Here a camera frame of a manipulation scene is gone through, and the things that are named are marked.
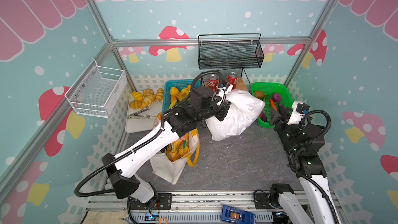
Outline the white plastic grocery bag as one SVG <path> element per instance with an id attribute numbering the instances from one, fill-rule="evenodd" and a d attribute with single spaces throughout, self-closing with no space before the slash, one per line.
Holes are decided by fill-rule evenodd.
<path id="1" fill-rule="evenodd" d="M 239 136 L 260 116 L 265 103 L 252 96 L 248 91 L 234 89 L 227 95 L 231 103 L 223 121 L 216 117 L 206 120 L 207 127 L 214 141 L 221 141 L 231 136 Z"/>

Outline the orange yellow snack bag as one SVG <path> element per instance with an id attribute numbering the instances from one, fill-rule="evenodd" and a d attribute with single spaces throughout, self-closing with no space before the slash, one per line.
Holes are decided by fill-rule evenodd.
<path id="1" fill-rule="evenodd" d="M 170 143 L 166 148 L 166 156 L 171 162 L 182 158 L 190 151 L 189 149 L 189 134 L 185 134 L 182 138 Z"/>

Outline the cream canvas tote bag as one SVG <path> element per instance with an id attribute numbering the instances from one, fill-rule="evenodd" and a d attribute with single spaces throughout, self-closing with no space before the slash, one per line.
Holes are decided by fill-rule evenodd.
<path id="1" fill-rule="evenodd" d="M 167 146 L 156 153 L 152 158 L 149 159 L 153 174 L 171 183 L 172 185 L 177 184 L 183 169 L 186 165 L 194 167 L 198 161 L 200 154 L 200 136 L 198 129 L 194 129 L 189 133 L 189 153 L 182 158 L 171 162 L 165 152 Z"/>

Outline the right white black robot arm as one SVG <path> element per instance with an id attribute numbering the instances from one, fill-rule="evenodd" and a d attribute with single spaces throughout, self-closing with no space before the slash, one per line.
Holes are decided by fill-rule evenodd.
<path id="1" fill-rule="evenodd" d="M 329 182 L 318 151 L 325 144 L 324 137 L 332 120 L 323 110 L 309 111 L 300 103 L 296 109 L 270 108 L 269 124 L 282 142 L 289 167 L 299 179 L 312 212 L 310 217 L 298 203 L 287 184 L 273 184 L 269 201 L 282 208 L 294 224 L 340 224 L 341 218 L 332 199 Z"/>

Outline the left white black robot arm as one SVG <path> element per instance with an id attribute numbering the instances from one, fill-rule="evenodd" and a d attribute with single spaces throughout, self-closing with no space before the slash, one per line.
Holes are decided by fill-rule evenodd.
<path id="1" fill-rule="evenodd" d="M 121 153 L 106 154 L 103 166 L 76 186 L 75 196 L 86 198 L 114 193 L 118 199 L 138 200 L 147 208 L 155 206 L 158 200 L 155 188 L 136 172 L 161 149 L 196 129 L 201 121 L 211 117 L 224 120 L 230 108 L 226 97 L 232 89 L 233 86 L 223 79 L 219 71 L 198 75 L 191 84 L 188 96 L 162 112 L 160 123 L 149 134 Z M 112 188 L 82 192 L 82 187 L 102 171 L 106 171 Z"/>

